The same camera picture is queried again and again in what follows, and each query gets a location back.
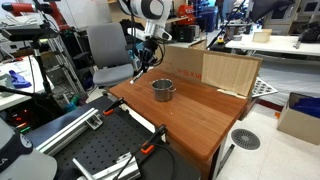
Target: black stand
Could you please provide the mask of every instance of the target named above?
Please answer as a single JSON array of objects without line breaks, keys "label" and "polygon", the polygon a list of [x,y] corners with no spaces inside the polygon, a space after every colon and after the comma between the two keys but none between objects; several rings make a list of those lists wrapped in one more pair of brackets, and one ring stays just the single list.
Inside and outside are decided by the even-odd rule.
[{"label": "black stand", "polygon": [[39,64],[45,93],[29,93],[29,92],[19,91],[15,89],[10,89],[5,86],[0,86],[0,92],[9,92],[14,94],[31,96],[35,98],[46,98],[46,99],[52,96],[51,87],[48,82],[46,71],[43,67],[43,63],[41,60],[41,54],[39,51],[40,44],[38,41],[40,38],[55,38],[58,36],[58,34],[52,29],[3,29],[2,35],[7,39],[9,39],[10,41],[27,41],[27,40],[33,41],[34,56],[36,61]]}]

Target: red object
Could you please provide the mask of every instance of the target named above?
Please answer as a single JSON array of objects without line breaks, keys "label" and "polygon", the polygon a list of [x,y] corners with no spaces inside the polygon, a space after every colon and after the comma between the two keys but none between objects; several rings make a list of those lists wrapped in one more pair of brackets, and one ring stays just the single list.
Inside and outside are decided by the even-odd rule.
[{"label": "red object", "polygon": [[265,107],[267,107],[267,108],[270,108],[270,109],[279,111],[279,112],[281,112],[282,109],[283,109],[283,106],[280,106],[280,105],[278,105],[278,104],[274,104],[274,103],[269,102],[269,101],[265,101],[265,100],[263,100],[263,99],[260,99],[260,100],[259,100],[259,104],[262,105],[262,106],[265,106]]},{"label": "red object", "polygon": [[147,155],[147,154],[149,154],[150,152],[152,152],[154,150],[154,145],[150,145],[150,146],[148,146],[146,149],[143,147],[143,148],[141,148],[141,152],[142,152],[142,154],[145,154],[145,155]]},{"label": "red object", "polygon": [[194,10],[193,6],[188,6],[186,4],[182,4],[178,8],[178,17],[188,17],[187,19],[178,21],[177,24],[179,25],[193,25],[195,24],[195,16],[193,15]]},{"label": "red object", "polygon": [[14,16],[22,16],[21,12],[35,12],[34,5],[29,3],[11,3],[11,7],[9,12]]},{"label": "red object", "polygon": [[66,20],[63,18],[62,14],[60,13],[57,4],[55,2],[51,2],[50,6],[52,8],[52,13],[50,15],[58,24],[60,31],[69,29],[70,26],[67,24]]},{"label": "red object", "polygon": [[108,116],[108,115],[112,114],[113,111],[114,111],[113,109],[111,109],[111,110],[109,110],[109,111],[103,111],[103,114],[106,115],[106,116]]}]

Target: clamp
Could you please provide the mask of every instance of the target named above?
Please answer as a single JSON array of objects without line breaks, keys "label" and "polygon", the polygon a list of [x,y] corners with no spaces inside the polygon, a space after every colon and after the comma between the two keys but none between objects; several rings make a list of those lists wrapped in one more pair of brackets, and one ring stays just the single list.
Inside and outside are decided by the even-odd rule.
[{"label": "clamp", "polygon": [[156,131],[151,135],[151,137],[143,143],[141,146],[141,153],[144,155],[148,155],[150,152],[154,150],[154,145],[150,145],[151,141],[153,141],[158,135],[162,136],[167,132],[166,125],[162,124]]},{"label": "clamp", "polygon": [[114,112],[114,109],[121,106],[122,104],[126,104],[127,102],[124,100],[124,98],[119,98],[115,102],[113,102],[106,110],[104,110],[102,113],[106,116],[112,114]]}]

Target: black perforated plate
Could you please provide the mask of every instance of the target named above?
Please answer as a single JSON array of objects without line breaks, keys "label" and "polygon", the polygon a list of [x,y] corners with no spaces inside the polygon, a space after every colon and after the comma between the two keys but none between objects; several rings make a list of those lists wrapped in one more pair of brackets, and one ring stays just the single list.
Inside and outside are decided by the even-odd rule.
[{"label": "black perforated plate", "polygon": [[136,121],[124,111],[102,116],[101,120],[103,125],[99,129],[88,128],[55,155],[59,169],[75,167],[72,159],[76,158],[91,174],[98,173],[151,135],[141,125],[134,124]]}]

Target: wooden board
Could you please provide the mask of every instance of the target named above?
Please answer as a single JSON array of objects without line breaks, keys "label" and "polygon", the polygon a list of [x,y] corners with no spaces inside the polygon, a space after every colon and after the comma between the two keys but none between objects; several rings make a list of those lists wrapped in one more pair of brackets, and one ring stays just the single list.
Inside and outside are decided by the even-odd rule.
[{"label": "wooden board", "polygon": [[[150,82],[166,78],[176,87],[168,102],[154,100]],[[155,126],[165,124],[168,135],[190,154],[207,161],[241,115],[247,100],[220,92],[201,82],[190,81],[153,69],[134,85],[125,81],[110,89]]]},{"label": "wooden board", "polygon": [[204,54],[201,81],[248,97],[260,66],[259,59]]}]

